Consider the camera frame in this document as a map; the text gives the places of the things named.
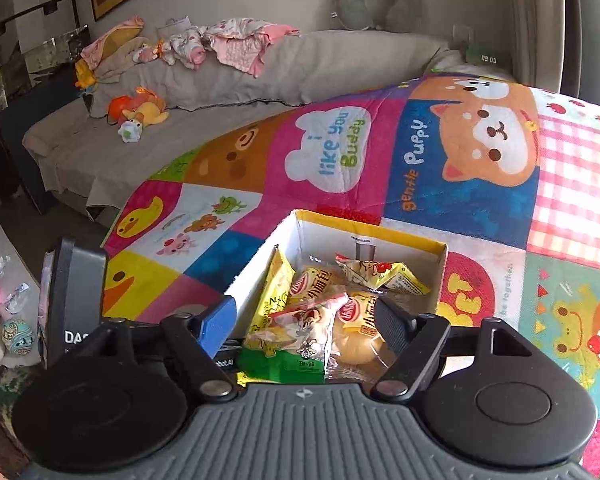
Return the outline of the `yellow grain snack packet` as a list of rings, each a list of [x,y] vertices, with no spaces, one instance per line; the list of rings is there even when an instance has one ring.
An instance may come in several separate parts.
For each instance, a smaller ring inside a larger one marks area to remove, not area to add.
[[[253,313],[247,336],[245,336],[245,349],[259,350],[261,348],[263,341],[261,335],[268,331],[271,315],[283,311],[286,307],[293,278],[294,268],[279,247],[275,246],[258,305]]]

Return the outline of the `yellow triangular snack packet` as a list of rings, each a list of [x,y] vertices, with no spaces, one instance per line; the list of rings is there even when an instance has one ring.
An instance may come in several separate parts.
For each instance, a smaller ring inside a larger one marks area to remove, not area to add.
[[[383,288],[390,292],[417,296],[425,296],[431,292],[403,262],[355,260],[339,254],[336,255],[335,261],[351,283],[372,292]]]

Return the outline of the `nut snack bag green edge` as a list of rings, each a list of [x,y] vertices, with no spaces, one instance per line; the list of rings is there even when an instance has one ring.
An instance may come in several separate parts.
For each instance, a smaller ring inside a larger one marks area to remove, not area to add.
[[[321,384],[332,352],[336,314],[348,300],[344,287],[332,286],[317,298],[272,314],[267,326],[245,338],[239,369],[266,382]]]

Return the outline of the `yellow cardboard box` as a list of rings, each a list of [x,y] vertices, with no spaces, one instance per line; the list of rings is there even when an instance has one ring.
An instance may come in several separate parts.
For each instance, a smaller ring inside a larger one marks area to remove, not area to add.
[[[235,333],[242,344],[258,305],[275,246],[279,247],[294,268],[292,281],[306,266],[321,266],[340,276],[348,295],[352,290],[371,292],[378,298],[384,296],[396,300],[400,307],[412,313],[432,312],[437,307],[448,256],[446,245],[437,240],[296,210],[279,223],[227,289],[228,294],[236,300],[238,317]],[[425,296],[400,294],[384,288],[372,292],[351,283],[344,276],[335,261],[337,254],[355,260],[403,262],[431,292]],[[238,378],[244,384],[266,382],[248,377],[238,364],[237,368]]]

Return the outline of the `packaged mini French bread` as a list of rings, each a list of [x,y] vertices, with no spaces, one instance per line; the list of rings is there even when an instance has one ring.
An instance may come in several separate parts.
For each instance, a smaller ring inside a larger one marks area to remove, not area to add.
[[[338,274],[321,266],[306,266],[292,282],[286,306],[298,307],[346,297],[346,288]]]

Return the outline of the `grey bed sheet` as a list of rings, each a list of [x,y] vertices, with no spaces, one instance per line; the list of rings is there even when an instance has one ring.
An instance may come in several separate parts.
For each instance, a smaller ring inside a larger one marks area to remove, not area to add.
[[[93,118],[82,100],[34,124],[22,144],[40,170],[44,188],[92,221],[110,226],[135,189],[173,159],[239,127],[286,112],[280,103],[174,108],[137,143],[125,143],[105,118]]]

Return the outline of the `orange yellow plush toy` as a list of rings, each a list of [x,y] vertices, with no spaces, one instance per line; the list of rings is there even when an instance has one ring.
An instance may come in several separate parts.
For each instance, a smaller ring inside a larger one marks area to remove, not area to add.
[[[108,122],[118,127],[123,143],[140,140],[146,128],[169,118],[166,102],[157,93],[137,87],[132,96],[117,96],[108,106]]]

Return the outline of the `colourful cartoon patchwork mat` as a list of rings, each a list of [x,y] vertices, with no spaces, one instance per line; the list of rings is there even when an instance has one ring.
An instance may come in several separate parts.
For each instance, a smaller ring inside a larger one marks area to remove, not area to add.
[[[140,157],[140,149],[147,151]],[[296,209],[441,240],[439,312],[519,328],[588,390],[600,476],[600,106],[430,76],[297,108],[175,112],[122,148],[102,310],[211,304]]]

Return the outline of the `pink yellow cloth bundle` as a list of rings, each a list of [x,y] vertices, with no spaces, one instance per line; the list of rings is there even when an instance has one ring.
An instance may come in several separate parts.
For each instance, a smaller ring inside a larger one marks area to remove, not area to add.
[[[76,88],[86,90],[93,87],[96,84],[96,68],[124,44],[138,36],[144,26],[145,21],[139,16],[130,18],[110,28],[106,34],[83,48],[79,59],[74,64]]]

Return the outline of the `grey long bed pillow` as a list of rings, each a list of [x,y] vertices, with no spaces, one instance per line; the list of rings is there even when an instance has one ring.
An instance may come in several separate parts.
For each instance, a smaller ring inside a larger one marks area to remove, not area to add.
[[[414,34],[322,30],[286,36],[265,51],[264,69],[257,77],[213,55],[199,70],[161,60],[136,64],[118,80],[96,86],[90,114],[106,116],[113,98],[138,87],[155,92],[169,108],[189,112],[254,102],[308,104],[422,76],[450,51],[443,40]]]

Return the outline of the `pink baby clothes pile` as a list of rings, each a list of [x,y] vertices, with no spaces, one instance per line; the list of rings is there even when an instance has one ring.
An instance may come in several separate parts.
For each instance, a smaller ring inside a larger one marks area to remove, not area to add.
[[[136,64],[163,60],[170,66],[180,62],[189,70],[199,70],[211,52],[219,63],[258,78],[266,50],[285,37],[299,35],[298,28],[286,24],[229,18],[213,25],[189,26],[154,46],[140,47],[132,60]]]

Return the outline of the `green digital clock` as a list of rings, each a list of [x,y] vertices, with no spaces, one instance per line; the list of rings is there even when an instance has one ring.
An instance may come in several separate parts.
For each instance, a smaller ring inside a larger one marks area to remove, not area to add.
[[[498,66],[510,69],[512,59],[506,52],[492,51],[479,46],[470,46],[466,50],[466,60],[475,65]]]

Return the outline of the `grey neck pillow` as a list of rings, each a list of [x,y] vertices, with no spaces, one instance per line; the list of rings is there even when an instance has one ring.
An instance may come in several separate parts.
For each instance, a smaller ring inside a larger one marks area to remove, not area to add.
[[[330,17],[347,30],[409,34],[422,27],[422,0],[334,0]]]

